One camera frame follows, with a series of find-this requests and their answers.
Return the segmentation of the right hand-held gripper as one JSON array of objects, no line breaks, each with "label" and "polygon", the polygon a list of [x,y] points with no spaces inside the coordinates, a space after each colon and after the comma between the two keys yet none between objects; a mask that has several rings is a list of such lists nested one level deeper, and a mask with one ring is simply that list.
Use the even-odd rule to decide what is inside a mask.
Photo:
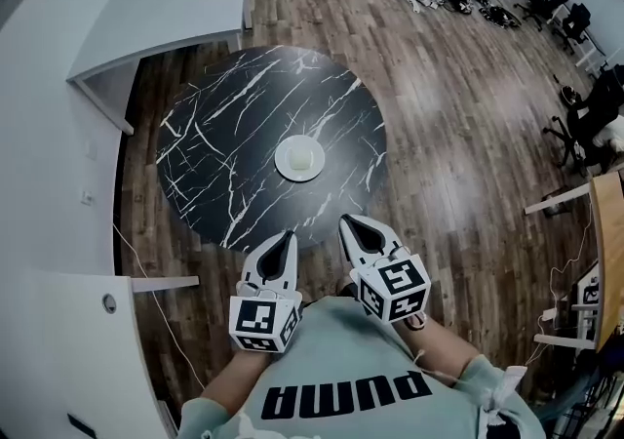
[{"label": "right hand-held gripper", "polygon": [[[400,238],[389,225],[370,217],[344,214],[338,231],[365,312],[383,324],[411,316],[423,324],[430,278],[420,256],[405,251],[388,256],[402,246]],[[388,257],[371,264],[375,256]]]}]

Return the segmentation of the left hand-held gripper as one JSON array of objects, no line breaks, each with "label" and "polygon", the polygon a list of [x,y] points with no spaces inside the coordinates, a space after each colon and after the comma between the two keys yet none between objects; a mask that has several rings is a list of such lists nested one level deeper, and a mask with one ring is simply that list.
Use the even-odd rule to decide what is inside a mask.
[{"label": "left hand-held gripper", "polygon": [[275,234],[253,249],[244,262],[237,294],[230,298],[229,335],[246,351],[284,353],[301,321],[302,294],[255,284],[277,281],[294,289],[298,241],[291,230]]}]

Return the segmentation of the white round plate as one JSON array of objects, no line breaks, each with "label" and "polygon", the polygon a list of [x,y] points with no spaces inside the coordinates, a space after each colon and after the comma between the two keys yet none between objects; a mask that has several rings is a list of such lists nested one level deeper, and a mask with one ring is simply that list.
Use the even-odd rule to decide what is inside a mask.
[{"label": "white round plate", "polygon": [[[313,151],[313,163],[308,171],[293,171],[289,167],[288,151],[293,144],[307,145]],[[307,182],[317,177],[325,166],[324,148],[314,139],[306,135],[291,136],[277,146],[274,153],[274,163],[277,172],[286,180],[293,182]]]}]

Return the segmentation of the pale white dough ball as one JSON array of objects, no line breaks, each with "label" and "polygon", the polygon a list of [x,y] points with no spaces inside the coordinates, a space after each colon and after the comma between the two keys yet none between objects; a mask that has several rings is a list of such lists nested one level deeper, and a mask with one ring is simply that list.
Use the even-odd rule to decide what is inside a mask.
[{"label": "pale white dough ball", "polygon": [[293,144],[288,151],[289,167],[293,171],[308,171],[313,163],[313,151],[307,145]]}]

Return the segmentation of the person's left forearm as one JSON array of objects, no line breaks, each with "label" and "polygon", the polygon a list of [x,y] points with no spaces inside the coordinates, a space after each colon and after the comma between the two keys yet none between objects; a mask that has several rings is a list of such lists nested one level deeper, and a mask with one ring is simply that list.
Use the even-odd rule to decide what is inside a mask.
[{"label": "person's left forearm", "polygon": [[239,350],[225,368],[205,387],[201,398],[220,405],[229,416],[245,404],[263,372],[272,362],[272,353]]}]

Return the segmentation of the person's right forearm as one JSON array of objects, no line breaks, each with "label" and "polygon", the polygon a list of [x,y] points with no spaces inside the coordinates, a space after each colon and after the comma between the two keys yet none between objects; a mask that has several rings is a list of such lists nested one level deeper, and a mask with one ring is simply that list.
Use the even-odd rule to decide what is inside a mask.
[{"label": "person's right forearm", "polygon": [[480,355],[472,344],[435,320],[416,326],[415,316],[392,326],[415,358],[415,364],[443,384],[453,387],[464,370]]}]

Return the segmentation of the round black marble table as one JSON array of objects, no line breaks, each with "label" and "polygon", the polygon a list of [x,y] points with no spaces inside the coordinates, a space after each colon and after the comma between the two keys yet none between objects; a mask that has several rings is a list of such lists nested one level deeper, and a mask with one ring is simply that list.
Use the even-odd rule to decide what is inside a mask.
[{"label": "round black marble table", "polygon": [[[282,176],[278,148],[303,135],[325,154],[308,181]],[[175,97],[156,166],[182,222],[208,243],[248,252],[290,229],[301,247],[361,214],[387,178],[379,106],[344,65],[298,47],[254,47],[207,66]]]}]

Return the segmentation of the person's pale green shirt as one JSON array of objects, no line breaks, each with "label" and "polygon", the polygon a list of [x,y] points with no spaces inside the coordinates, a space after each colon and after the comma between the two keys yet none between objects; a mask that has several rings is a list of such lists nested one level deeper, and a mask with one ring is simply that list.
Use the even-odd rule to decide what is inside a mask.
[{"label": "person's pale green shirt", "polygon": [[425,373],[393,327],[346,297],[303,311],[233,416],[200,396],[176,439],[545,439],[506,371],[481,354],[449,387]]}]

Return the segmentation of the white metal rack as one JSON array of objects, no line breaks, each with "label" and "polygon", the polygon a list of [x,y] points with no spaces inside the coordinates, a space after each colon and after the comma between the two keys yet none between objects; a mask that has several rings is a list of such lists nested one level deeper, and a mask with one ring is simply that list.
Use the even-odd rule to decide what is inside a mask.
[{"label": "white metal rack", "polygon": [[[596,321],[599,314],[599,305],[597,303],[590,304],[573,304],[571,310],[581,314],[581,320]],[[579,350],[597,350],[598,348],[598,330],[597,327],[592,335],[582,335],[577,338],[559,337],[546,335],[539,332],[533,337],[533,341],[538,344],[554,345]]]}]

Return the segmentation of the white patterned box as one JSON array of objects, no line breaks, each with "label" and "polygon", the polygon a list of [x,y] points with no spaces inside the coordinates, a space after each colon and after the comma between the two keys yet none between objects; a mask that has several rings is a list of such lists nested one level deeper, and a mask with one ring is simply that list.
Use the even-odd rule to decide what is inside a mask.
[{"label": "white patterned box", "polygon": [[595,261],[572,288],[571,315],[576,320],[580,338],[588,338],[587,333],[595,329],[599,303],[600,273]]}]

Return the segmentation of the white desk with round grommet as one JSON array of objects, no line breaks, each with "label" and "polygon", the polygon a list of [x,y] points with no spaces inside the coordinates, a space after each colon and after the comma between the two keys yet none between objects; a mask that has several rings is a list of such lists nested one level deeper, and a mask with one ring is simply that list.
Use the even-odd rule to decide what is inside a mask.
[{"label": "white desk with round grommet", "polygon": [[0,278],[0,432],[8,439],[175,439],[141,348],[135,296],[195,276],[24,271]]}]

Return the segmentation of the light wooden desk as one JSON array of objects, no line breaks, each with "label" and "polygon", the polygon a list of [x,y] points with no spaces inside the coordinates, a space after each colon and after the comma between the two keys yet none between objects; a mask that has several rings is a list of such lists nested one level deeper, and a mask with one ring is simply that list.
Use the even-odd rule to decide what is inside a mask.
[{"label": "light wooden desk", "polygon": [[599,267],[596,350],[600,352],[624,316],[624,184],[618,172],[590,181]]}]

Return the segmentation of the blue grey office chair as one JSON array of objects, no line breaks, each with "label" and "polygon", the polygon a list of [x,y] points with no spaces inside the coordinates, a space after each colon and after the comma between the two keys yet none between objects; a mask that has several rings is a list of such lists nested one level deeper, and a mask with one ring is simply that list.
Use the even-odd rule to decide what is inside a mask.
[{"label": "blue grey office chair", "polygon": [[603,439],[624,398],[624,371],[577,365],[550,401],[534,412],[547,439]]}]

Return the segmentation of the white desk with glass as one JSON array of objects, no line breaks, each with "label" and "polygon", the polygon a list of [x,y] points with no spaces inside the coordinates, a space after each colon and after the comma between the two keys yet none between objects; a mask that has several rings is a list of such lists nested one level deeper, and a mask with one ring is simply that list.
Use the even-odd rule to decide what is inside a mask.
[{"label": "white desk with glass", "polygon": [[121,132],[134,128],[88,84],[88,80],[131,61],[180,48],[225,42],[242,48],[252,27],[250,0],[108,0],[80,47],[66,81]]}]

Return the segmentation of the black office chair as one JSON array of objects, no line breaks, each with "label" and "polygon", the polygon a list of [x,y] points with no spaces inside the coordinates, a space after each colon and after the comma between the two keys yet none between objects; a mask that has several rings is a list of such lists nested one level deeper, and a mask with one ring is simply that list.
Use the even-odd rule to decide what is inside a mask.
[{"label": "black office chair", "polygon": [[534,20],[537,29],[541,31],[543,24],[550,20],[555,11],[567,1],[569,0],[527,0],[527,6],[515,3],[514,8],[523,11],[522,20]]},{"label": "black office chair", "polygon": [[591,22],[591,13],[584,4],[573,4],[569,14],[559,26],[553,28],[552,33],[562,38],[563,50],[571,51],[571,43],[582,44],[589,39],[586,29]]}]

